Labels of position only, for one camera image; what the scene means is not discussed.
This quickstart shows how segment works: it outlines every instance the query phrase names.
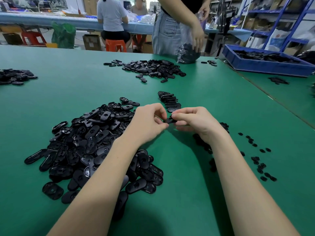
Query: white shirt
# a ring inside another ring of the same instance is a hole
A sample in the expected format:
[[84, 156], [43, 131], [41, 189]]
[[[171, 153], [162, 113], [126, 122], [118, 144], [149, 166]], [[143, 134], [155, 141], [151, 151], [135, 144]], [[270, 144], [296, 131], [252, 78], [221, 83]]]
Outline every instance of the white shirt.
[[119, 0], [99, 0], [97, 2], [97, 19], [103, 19], [105, 31], [123, 31], [122, 17], [127, 16], [127, 10]]

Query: green plastic bag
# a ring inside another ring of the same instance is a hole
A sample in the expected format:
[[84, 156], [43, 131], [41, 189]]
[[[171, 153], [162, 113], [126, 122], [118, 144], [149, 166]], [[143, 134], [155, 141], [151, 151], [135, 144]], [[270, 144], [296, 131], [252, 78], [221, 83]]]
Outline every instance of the green plastic bag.
[[76, 28], [68, 23], [58, 25], [56, 22], [53, 22], [52, 26], [53, 37], [51, 38], [51, 43], [57, 43], [58, 48], [73, 49]]

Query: person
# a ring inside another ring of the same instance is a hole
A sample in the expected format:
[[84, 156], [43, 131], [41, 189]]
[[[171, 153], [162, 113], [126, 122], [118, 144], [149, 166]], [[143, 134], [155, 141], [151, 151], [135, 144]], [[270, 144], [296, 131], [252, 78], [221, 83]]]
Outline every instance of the person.
[[[148, 9], [143, 5], [143, 1], [142, 0], [136, 0], [136, 4], [131, 7], [130, 11], [132, 13], [135, 13], [137, 16], [144, 16], [144, 15], [148, 14]], [[138, 42], [137, 35], [134, 34], [132, 36], [132, 40], [136, 44], [136, 50], [137, 51], [141, 51], [142, 45], [145, 42], [146, 38], [147, 38], [147, 35], [141, 35], [141, 39]]]
[[[138, 107], [107, 157], [48, 236], [107, 235], [120, 187], [138, 148], [168, 127], [160, 103]], [[258, 181], [230, 135], [204, 107], [172, 113], [179, 131], [195, 131], [211, 145], [235, 235], [299, 235]]]
[[97, 20], [103, 24], [101, 37], [104, 45], [106, 39], [122, 39], [126, 48], [131, 44], [131, 35], [124, 30], [123, 23], [128, 23], [127, 10], [119, 0], [99, 0], [97, 2]]
[[177, 55], [182, 45], [179, 23], [191, 28], [192, 47], [201, 52], [204, 32], [196, 13], [201, 12], [202, 21], [210, 11], [211, 0], [158, 0], [161, 10], [154, 23], [152, 45], [154, 54]]

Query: plastic stool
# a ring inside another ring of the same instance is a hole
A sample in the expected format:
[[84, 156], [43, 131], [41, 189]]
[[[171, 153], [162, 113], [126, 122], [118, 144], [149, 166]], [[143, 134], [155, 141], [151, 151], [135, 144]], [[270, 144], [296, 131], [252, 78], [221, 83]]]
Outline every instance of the plastic stool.
[[123, 40], [106, 39], [105, 43], [106, 51], [117, 52], [120, 50], [120, 52], [127, 52], [126, 44]]
[[[21, 33], [21, 36], [22, 36], [23, 43], [24, 43], [25, 45], [27, 45], [25, 38], [29, 39], [30, 43], [31, 43], [32, 45], [36, 45], [36, 46], [40, 46], [40, 45], [43, 45], [43, 46], [44, 46], [44, 45], [46, 45], [46, 43], [47, 43], [47, 42], [45, 41], [44, 37], [42, 36], [42, 34], [39, 33], [39, 32], [36, 32], [36, 31], [23, 31], [23, 32]], [[40, 37], [40, 38], [42, 39], [42, 43], [39, 43], [39, 42], [38, 42], [37, 37]]]
[[[137, 35], [137, 42], [140, 43], [141, 41], [141, 38], [142, 38], [142, 35]], [[132, 48], [135, 46], [135, 42], [132, 40]]]

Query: black shorts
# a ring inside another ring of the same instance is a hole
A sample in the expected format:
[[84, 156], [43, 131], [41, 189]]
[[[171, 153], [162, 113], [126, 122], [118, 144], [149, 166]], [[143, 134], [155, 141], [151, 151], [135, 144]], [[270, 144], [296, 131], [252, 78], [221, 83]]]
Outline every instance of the black shorts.
[[124, 42], [126, 43], [128, 40], [130, 40], [130, 33], [127, 31], [102, 31], [101, 36], [104, 40], [106, 39], [123, 39]]

